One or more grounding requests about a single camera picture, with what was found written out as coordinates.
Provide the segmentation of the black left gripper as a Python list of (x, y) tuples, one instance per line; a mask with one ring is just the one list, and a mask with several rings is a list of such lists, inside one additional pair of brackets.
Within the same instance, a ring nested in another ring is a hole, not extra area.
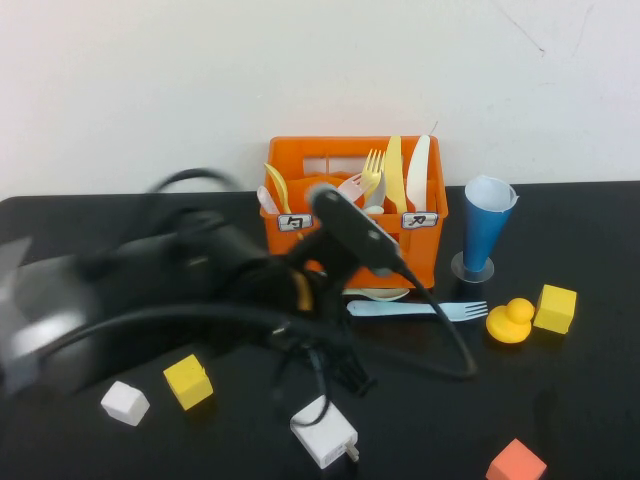
[[(234, 305), (240, 320), (264, 331), (346, 350), (351, 333), (341, 292), (350, 278), (351, 251), (319, 228), (287, 254), (270, 256), (238, 274)], [(311, 346), (308, 357), (324, 384), (341, 384), (356, 397), (377, 383), (353, 351), (340, 357)]]

